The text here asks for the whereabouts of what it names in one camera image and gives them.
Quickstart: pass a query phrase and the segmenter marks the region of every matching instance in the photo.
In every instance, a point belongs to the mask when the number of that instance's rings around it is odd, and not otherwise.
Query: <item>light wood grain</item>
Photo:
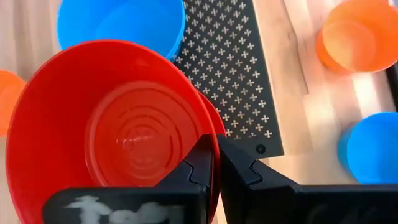
[[[60,1],[0,1],[0,69],[28,80],[59,51]],[[286,153],[264,162],[301,184],[354,183],[337,160],[336,143],[347,126],[395,110],[385,74],[336,75],[317,59],[316,34],[339,0],[253,2]],[[0,139],[0,223],[17,224],[4,155]],[[226,223],[221,201],[215,223]]]

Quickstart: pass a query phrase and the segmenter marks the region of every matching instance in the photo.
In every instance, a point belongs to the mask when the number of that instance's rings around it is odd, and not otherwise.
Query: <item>plastic bowl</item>
[[[361,184],[398,184],[398,113],[378,113],[348,128],[338,157]]]
[[[22,222],[42,223],[43,204],[59,190],[153,186],[208,133],[212,219],[220,153],[197,90],[143,46],[97,40],[71,47],[37,71],[14,110],[6,154],[14,205]]]
[[[182,0],[63,0],[57,26],[61,49],[87,40],[119,39],[174,61],[185,10]]]

